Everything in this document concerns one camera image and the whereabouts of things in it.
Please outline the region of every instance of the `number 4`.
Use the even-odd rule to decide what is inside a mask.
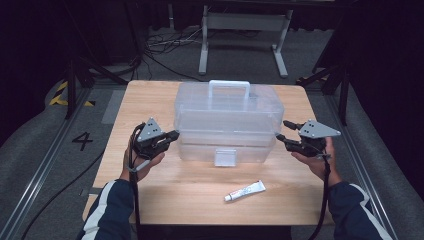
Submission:
[[[79,135],[78,137],[74,138],[72,142],[76,143],[82,143],[80,151],[84,151],[85,144],[89,142],[93,142],[93,140],[89,140],[88,137],[90,137],[90,133],[84,132],[83,134]]]

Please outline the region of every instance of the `black cable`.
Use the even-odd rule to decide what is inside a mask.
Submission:
[[[140,124],[137,127],[135,127],[130,140],[130,149],[129,149],[129,158],[128,158],[128,167],[130,169],[134,169],[134,162],[137,159],[133,159],[132,152],[134,149],[134,137],[138,130],[140,130],[142,127],[144,127],[144,124]],[[135,212],[135,224],[137,229],[137,239],[141,240],[141,222],[140,222],[140,206],[139,206],[139,200],[138,200],[138,175],[137,172],[130,172],[130,184],[133,189],[134,193],[134,212]]]
[[[91,57],[93,58],[93,61],[95,61],[95,62],[98,64],[98,61],[97,61],[96,57],[94,56],[93,52],[91,51],[91,48],[90,48],[90,46],[88,45],[87,39],[85,39],[84,34],[82,34],[81,29],[78,27],[78,24],[77,24],[77,22],[76,22],[76,20],[75,20],[74,16],[72,15],[72,13],[71,13],[71,11],[70,11],[68,4],[66,4],[66,1],[65,1],[65,0],[62,0],[62,3],[63,3],[63,6],[64,6],[64,7],[65,7],[65,9],[66,9],[66,13],[67,13],[67,14],[68,14],[68,16],[71,18],[71,20],[72,20],[72,23],[73,23],[74,27],[76,28],[76,30],[77,30],[77,32],[78,32],[78,34],[79,34],[80,38],[82,39],[82,41],[83,41],[83,43],[84,43],[84,45],[85,45],[85,47],[87,48],[88,53],[89,53],[89,54],[91,55]]]
[[[192,34],[193,34],[193,33],[195,33],[195,32],[188,32],[188,33],[181,32],[181,33],[179,33],[179,34],[180,34],[180,36],[183,36],[183,34],[187,34],[188,36],[190,36],[190,35],[192,35]],[[171,35],[171,37],[169,37],[169,39],[171,39],[171,38],[172,38],[174,35],[176,35],[176,34],[175,34],[175,32],[155,34],[155,35],[150,35],[150,36],[148,36],[148,37],[147,37],[147,39],[160,37],[160,38],[162,39],[161,41],[164,41],[164,40],[163,40],[164,35]]]
[[[143,62],[147,65],[147,71],[149,72],[149,80],[152,80],[152,71],[150,71],[150,65],[143,59]]]
[[[152,50],[150,49],[149,44],[147,44],[147,42],[146,42],[146,44],[145,44],[145,45],[146,45],[146,48],[145,48],[145,50],[144,50],[144,54],[145,54],[145,55],[148,55],[148,56],[150,56],[150,57],[153,57]]]
[[[154,59],[153,57],[149,56],[148,54],[145,54],[145,55],[146,55],[148,58],[152,59],[152,60],[153,60],[154,62],[156,62],[157,64],[161,65],[162,67],[164,67],[164,68],[168,69],[169,71],[171,71],[171,72],[173,72],[173,73],[175,73],[175,74],[177,74],[177,75],[180,75],[180,76],[183,76],[183,77],[186,77],[186,78],[189,78],[189,79],[194,79],[194,80],[197,80],[197,81],[199,81],[199,82],[206,82],[206,81],[204,81],[204,80],[201,80],[201,79],[198,79],[198,78],[195,78],[195,77],[192,77],[192,76],[188,76],[188,75],[185,75],[185,74],[182,74],[182,73],[176,72],[176,71],[172,70],[171,68],[169,68],[169,67],[167,67],[167,66],[163,65],[162,63],[160,63],[159,61],[157,61],[157,60],[156,60],[156,59]]]
[[[133,71],[132,71],[132,73],[131,73],[130,82],[133,80],[133,77],[134,77],[134,71],[135,71],[135,69],[133,69]]]
[[[41,215],[41,213],[49,206],[49,204],[56,199],[57,196],[59,196],[63,191],[65,191],[69,186],[71,186],[74,182],[76,182],[82,175],[84,175],[88,170],[90,170],[90,168],[100,159],[100,157],[103,155],[103,153],[105,152],[105,150],[103,150],[99,156],[92,162],[90,163],[90,165],[88,165],[88,167],[82,171],[76,178],[74,178],[70,183],[68,183],[65,187],[63,187],[59,192],[57,192],[53,197],[50,198],[49,201],[47,201],[47,203],[44,204],[44,206],[38,211],[38,213],[32,218],[31,222],[29,223],[29,225],[27,226],[27,228],[25,229],[24,233],[22,234],[21,240],[24,240],[26,235],[28,234],[29,230],[31,229],[31,226],[35,223],[35,221],[37,220],[37,218]]]
[[[151,54],[163,54],[163,53],[170,53],[172,51],[174,51],[175,49],[177,49],[178,47],[181,46],[187,46],[189,44],[192,44],[193,42],[195,42],[195,39],[197,39],[201,33],[200,31],[201,29],[198,29],[194,32],[190,32],[187,33],[186,35],[184,35],[184,33],[180,33],[179,37],[177,38],[173,38],[176,34],[174,33],[168,33],[168,34],[172,34],[169,38],[165,39],[161,34],[161,35],[152,35],[149,36],[147,38],[147,48],[149,49]],[[159,47],[160,45],[162,46],[161,50],[152,50],[150,47]]]
[[[129,29],[130,29],[130,33],[131,33],[131,37],[132,37],[132,42],[133,42],[134,47],[135,47],[135,51],[136,51],[137,55],[140,55],[141,51],[140,51],[140,47],[138,46],[137,36],[134,32],[134,25],[133,25],[133,21],[132,21],[131,16],[130,16],[130,10],[129,10],[129,7],[128,7],[128,3],[126,1],[122,1],[122,3],[124,4],[125,16],[127,17],[127,21],[128,21],[128,25],[129,25]]]
[[[322,223],[324,222],[325,211],[327,209],[328,190],[329,190],[328,189],[328,178],[330,177],[331,170],[330,170],[330,164],[328,163],[328,159],[325,156],[325,154],[323,154],[322,158],[324,160],[325,173],[324,173],[324,192],[323,192],[323,195],[322,195],[321,214],[319,216],[319,221],[318,221],[318,224],[315,228],[315,231],[309,237],[309,240],[313,240],[317,237],[319,231],[321,230]]]

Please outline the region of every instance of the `person's left hand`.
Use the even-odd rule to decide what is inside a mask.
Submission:
[[[140,158],[134,150],[131,149],[130,142],[131,142],[131,137],[130,137],[130,140],[128,141],[128,147],[125,150],[122,173],[121,173],[121,176],[119,177],[120,179],[127,180],[127,181],[130,180],[130,172],[128,171],[128,168],[127,168],[128,162],[130,160],[129,159],[130,151],[132,151],[132,158],[133,158],[132,161],[134,161],[134,166],[139,166],[145,161],[144,159]],[[150,169],[158,165],[164,157],[165,157],[165,153],[164,152],[160,153],[155,158],[153,158],[147,166],[145,166],[143,169],[138,171],[137,172],[138,181],[145,178],[147,174],[150,172]]]

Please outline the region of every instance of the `sleeve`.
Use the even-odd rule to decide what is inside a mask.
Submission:
[[[328,208],[336,224],[334,239],[392,239],[371,213],[369,196],[355,184],[330,188]]]
[[[133,210],[130,183],[121,179],[108,182],[91,206],[77,239],[131,239],[129,217]]]

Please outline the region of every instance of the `metal rail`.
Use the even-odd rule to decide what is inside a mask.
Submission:
[[[389,233],[393,239],[398,239],[396,232],[393,229],[392,224],[390,223],[389,217],[387,216],[386,210],[384,209],[384,206],[381,202],[381,199],[377,193],[377,190],[375,189],[374,184],[372,183],[371,178],[368,175],[368,172],[366,171],[362,158],[359,155],[358,150],[355,147],[355,144],[353,143],[349,130],[346,126],[343,126],[343,124],[341,123],[338,117],[338,107],[337,107],[336,100],[334,99],[334,96],[325,95],[324,98],[334,117],[334,120],[337,124],[337,128],[340,129],[340,131],[342,132],[342,137],[344,141],[346,142],[346,145],[349,149],[349,153],[353,160],[352,164],[353,164],[353,169],[355,171],[355,174],[358,177],[358,180],[361,186],[370,196],[370,200],[371,200],[370,203],[374,210],[374,216],[379,220],[381,225],[386,229],[387,233]]]
[[[0,240],[13,239],[16,232],[19,230],[23,220],[25,219],[28,211],[30,210],[32,204],[34,203],[41,187],[46,180],[50,169],[52,168],[54,162],[56,161],[57,154],[62,147],[63,140],[65,139],[69,129],[72,126],[72,123],[78,116],[79,111],[84,106],[84,103],[87,101],[88,96],[90,95],[91,89],[83,88],[80,90],[80,94],[77,100],[77,108],[72,116],[68,120],[64,120],[60,126],[56,137],[54,138],[49,150],[44,156],[40,166],[32,177],[31,181],[28,183],[20,201],[16,205],[13,213],[9,217],[6,225],[0,233]]]

